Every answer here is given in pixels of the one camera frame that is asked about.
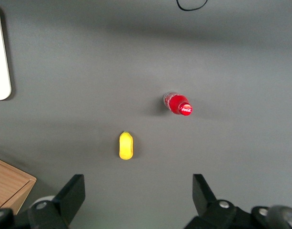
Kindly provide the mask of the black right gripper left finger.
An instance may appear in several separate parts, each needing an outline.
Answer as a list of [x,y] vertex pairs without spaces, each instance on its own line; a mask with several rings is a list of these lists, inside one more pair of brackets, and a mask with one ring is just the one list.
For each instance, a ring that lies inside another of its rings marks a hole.
[[28,209],[32,229],[68,229],[85,200],[84,175],[74,175],[52,199],[37,200]]

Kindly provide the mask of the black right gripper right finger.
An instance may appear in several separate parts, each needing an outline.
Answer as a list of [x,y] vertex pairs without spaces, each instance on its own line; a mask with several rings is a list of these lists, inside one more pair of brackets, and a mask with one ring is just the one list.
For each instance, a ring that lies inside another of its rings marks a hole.
[[217,199],[201,174],[192,179],[192,199],[198,215],[186,229],[228,229],[236,216],[236,207],[229,201]]

